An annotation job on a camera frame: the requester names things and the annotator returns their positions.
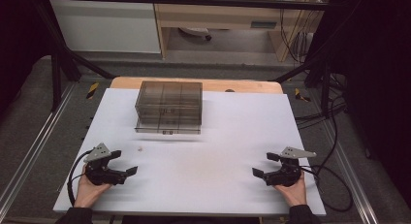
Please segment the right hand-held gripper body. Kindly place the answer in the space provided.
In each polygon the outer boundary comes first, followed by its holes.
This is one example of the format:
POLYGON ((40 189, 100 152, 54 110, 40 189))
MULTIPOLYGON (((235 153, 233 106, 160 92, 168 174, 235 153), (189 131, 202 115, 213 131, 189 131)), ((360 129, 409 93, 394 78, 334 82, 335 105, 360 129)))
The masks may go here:
POLYGON ((284 185, 291 186, 295 184, 301 174, 300 158, 316 157, 317 154, 311 151, 305 151, 294 147, 287 146, 278 154, 281 168, 276 172, 265 173, 263 181, 267 186, 284 185))

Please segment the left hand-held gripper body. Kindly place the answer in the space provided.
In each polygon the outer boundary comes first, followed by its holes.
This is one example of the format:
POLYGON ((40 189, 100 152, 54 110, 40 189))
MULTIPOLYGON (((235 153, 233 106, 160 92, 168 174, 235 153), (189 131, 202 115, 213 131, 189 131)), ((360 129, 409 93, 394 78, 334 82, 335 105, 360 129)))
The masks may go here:
POLYGON ((112 170, 109 168, 111 153, 105 144, 100 143, 95 146, 84 159, 86 164, 85 175, 95 185, 123 184, 126 179, 125 172, 112 170))

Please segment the person's right hand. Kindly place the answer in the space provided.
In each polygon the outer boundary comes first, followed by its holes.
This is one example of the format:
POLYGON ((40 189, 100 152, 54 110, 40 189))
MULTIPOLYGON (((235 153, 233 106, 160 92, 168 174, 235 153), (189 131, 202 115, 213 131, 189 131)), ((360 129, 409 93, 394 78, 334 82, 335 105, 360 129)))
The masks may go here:
POLYGON ((273 188, 283 196, 289 207, 307 204, 304 173, 301 173, 298 181, 291 186, 274 185, 273 188))

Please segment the person's left hand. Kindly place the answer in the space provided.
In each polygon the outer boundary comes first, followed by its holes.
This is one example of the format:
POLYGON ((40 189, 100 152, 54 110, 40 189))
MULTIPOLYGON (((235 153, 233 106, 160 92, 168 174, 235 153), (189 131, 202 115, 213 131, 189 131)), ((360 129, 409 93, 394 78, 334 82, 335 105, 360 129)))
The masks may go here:
POLYGON ((98 199, 111 188, 111 184, 95 185, 85 175, 85 168, 78 183, 78 192, 75 199, 75 208, 92 208, 98 199))

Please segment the white table sheet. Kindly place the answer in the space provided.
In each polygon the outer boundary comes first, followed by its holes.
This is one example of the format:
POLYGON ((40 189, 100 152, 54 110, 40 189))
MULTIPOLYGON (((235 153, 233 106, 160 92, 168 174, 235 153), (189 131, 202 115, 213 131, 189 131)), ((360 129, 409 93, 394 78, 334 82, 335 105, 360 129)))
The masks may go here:
POLYGON ((99 213, 140 215, 272 216, 288 206, 282 196, 253 176, 279 164, 270 152, 300 148, 302 142, 284 94, 203 94, 198 134, 138 133, 135 89, 109 88, 81 146, 99 143, 118 150, 114 170, 137 168, 95 204, 99 213))

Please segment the yellow black striped tape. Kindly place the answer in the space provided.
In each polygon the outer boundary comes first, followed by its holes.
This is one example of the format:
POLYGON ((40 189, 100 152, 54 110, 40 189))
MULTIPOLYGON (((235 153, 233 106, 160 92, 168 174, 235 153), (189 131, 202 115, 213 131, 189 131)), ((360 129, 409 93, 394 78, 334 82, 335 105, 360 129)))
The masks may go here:
POLYGON ((295 98, 304 102, 311 102, 311 99, 309 97, 302 96, 300 90, 297 88, 295 88, 295 98))
POLYGON ((86 95, 86 99, 92 99, 92 98, 93 98, 94 93, 95 93, 95 91, 97 90, 98 86, 99 86, 99 82, 94 82, 94 83, 90 86, 90 88, 89 88, 89 90, 88 90, 88 92, 87 92, 87 95, 86 95))

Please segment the smoky transparent drawer box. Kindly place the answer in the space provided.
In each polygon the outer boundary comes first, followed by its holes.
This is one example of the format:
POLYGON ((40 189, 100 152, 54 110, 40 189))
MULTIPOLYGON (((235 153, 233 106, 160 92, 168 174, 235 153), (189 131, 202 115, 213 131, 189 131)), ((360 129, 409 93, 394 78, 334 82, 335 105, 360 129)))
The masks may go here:
POLYGON ((203 84, 145 80, 137 97, 137 133, 200 134, 203 84))

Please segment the black metal stand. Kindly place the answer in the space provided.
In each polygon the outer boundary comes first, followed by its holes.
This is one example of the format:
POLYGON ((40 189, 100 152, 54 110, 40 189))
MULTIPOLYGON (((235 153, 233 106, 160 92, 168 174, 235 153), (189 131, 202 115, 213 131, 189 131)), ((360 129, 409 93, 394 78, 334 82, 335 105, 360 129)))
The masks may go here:
POLYGON ((330 116, 329 111, 329 94, 331 85, 331 66, 330 57, 327 54, 317 54, 312 56, 309 60, 305 61, 297 69, 293 69, 276 79, 274 82, 282 83, 292 77, 302 73, 305 70, 309 70, 308 76, 306 77, 304 84, 308 88, 316 86, 321 83, 321 103, 320 110, 325 118, 330 116))
POLYGON ((92 64, 90 61, 72 51, 66 44, 58 22, 53 17, 50 3, 46 0, 35 0, 34 8, 49 35, 51 47, 51 78, 52 78, 52 108, 54 112, 62 103, 61 73, 64 73, 69 81, 79 81, 81 73, 78 63, 105 79, 115 79, 115 75, 92 64))

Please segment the white cabinet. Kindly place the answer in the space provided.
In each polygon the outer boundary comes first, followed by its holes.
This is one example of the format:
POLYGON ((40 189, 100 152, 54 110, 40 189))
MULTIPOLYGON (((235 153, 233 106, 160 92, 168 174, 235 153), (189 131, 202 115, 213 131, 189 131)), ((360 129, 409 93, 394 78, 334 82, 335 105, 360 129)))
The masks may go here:
POLYGON ((152 4, 69 0, 50 3, 71 50, 161 51, 152 4))

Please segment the office chair base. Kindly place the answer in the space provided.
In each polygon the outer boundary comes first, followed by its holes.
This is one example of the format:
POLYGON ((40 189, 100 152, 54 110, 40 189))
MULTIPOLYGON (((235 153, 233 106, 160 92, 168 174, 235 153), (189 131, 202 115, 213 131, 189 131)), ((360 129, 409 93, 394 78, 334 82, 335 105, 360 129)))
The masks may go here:
POLYGON ((186 34, 193 36, 204 37, 207 41, 210 41, 212 37, 209 34, 209 31, 206 28, 186 28, 180 27, 180 30, 186 34))

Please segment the light wooden desk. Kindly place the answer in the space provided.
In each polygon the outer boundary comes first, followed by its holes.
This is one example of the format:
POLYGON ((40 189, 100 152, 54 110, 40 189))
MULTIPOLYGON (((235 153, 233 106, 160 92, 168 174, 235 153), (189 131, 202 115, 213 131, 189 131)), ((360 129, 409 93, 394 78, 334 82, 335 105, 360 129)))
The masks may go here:
MULTIPOLYGON (((294 2, 323 3, 328 0, 296 0, 294 2)), ((269 33, 277 59, 289 55, 291 44, 299 33, 314 33, 322 19, 322 11, 270 10, 261 8, 167 5, 154 6, 160 46, 167 50, 172 28, 256 29, 269 33)))

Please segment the aluminium rail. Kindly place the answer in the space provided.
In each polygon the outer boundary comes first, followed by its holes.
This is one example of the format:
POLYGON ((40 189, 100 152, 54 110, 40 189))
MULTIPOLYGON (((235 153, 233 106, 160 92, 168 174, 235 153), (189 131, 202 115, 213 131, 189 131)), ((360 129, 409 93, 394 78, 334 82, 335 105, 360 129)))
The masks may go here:
POLYGON ((52 111, 42 126, 40 132, 37 134, 36 139, 30 145, 28 151, 26 152, 23 160, 19 164, 15 174, 6 186, 3 193, 0 195, 0 222, 5 218, 7 212, 12 206, 22 184, 30 174, 33 165, 37 161, 39 155, 41 154, 44 145, 46 144, 54 126, 59 120, 61 114, 65 110, 68 102, 70 101, 73 90, 76 88, 76 82, 70 82, 64 89, 61 95, 61 103, 57 106, 55 111, 52 111))
POLYGON ((357 174, 354 171, 346 153, 342 148, 342 144, 336 139, 337 130, 333 126, 330 119, 326 119, 324 129, 328 135, 334 151, 332 156, 335 158, 342 175, 353 194, 354 204, 363 221, 363 224, 378 224, 378 218, 372 208, 357 174))

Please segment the black frame crossbar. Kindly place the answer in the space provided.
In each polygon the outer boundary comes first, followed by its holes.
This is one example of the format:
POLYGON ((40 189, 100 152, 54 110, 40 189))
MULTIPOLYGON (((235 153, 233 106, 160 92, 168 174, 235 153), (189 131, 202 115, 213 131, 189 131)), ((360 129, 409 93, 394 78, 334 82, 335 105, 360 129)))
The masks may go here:
POLYGON ((325 11, 332 6, 329 3, 264 1, 264 0, 73 0, 73 1, 192 5, 192 6, 197 5, 197 6, 243 7, 243 8, 283 9, 283 10, 310 10, 310 11, 325 11))

